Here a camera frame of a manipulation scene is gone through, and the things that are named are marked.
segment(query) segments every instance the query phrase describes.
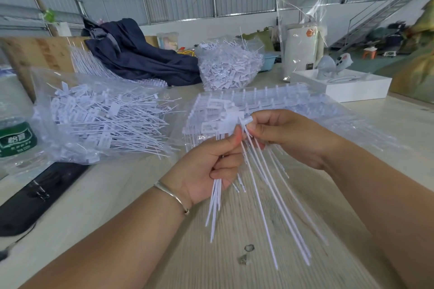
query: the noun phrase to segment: white appliance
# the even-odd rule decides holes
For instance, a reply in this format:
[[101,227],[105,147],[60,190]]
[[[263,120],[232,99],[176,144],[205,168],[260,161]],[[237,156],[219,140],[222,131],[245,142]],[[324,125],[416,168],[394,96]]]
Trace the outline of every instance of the white appliance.
[[289,81],[291,73],[312,70],[324,54],[326,28],[315,23],[287,26],[283,64],[283,80]]

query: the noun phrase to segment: left hand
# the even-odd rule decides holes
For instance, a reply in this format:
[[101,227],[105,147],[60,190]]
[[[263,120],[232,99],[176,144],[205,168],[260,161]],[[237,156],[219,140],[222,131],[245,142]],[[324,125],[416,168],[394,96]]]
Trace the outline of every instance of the left hand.
[[190,209],[192,205],[211,196],[214,179],[222,179],[223,189],[235,180],[238,166],[244,161],[242,139],[239,125],[229,137],[207,139],[184,155],[161,178],[161,182]]

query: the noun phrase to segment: right hand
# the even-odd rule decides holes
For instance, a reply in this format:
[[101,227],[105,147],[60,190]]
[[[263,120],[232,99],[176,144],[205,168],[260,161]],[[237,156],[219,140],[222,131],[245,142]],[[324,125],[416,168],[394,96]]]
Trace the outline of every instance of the right hand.
[[290,156],[314,169],[324,169],[328,154],[347,142],[313,120],[289,110],[252,113],[249,133],[280,146]]

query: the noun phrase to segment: orange stool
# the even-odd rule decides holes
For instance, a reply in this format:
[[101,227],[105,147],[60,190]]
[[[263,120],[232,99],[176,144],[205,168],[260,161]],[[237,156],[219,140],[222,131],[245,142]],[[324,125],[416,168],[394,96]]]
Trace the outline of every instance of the orange stool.
[[377,54],[377,48],[375,47],[369,47],[369,48],[365,48],[363,50],[363,56],[362,58],[365,58],[366,55],[371,54],[371,60],[373,60]]

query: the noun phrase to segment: green bottle label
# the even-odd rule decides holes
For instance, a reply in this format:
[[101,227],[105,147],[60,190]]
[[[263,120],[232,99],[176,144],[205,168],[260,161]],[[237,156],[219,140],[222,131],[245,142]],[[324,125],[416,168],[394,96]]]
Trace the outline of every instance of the green bottle label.
[[28,122],[0,129],[0,158],[23,153],[38,144]]

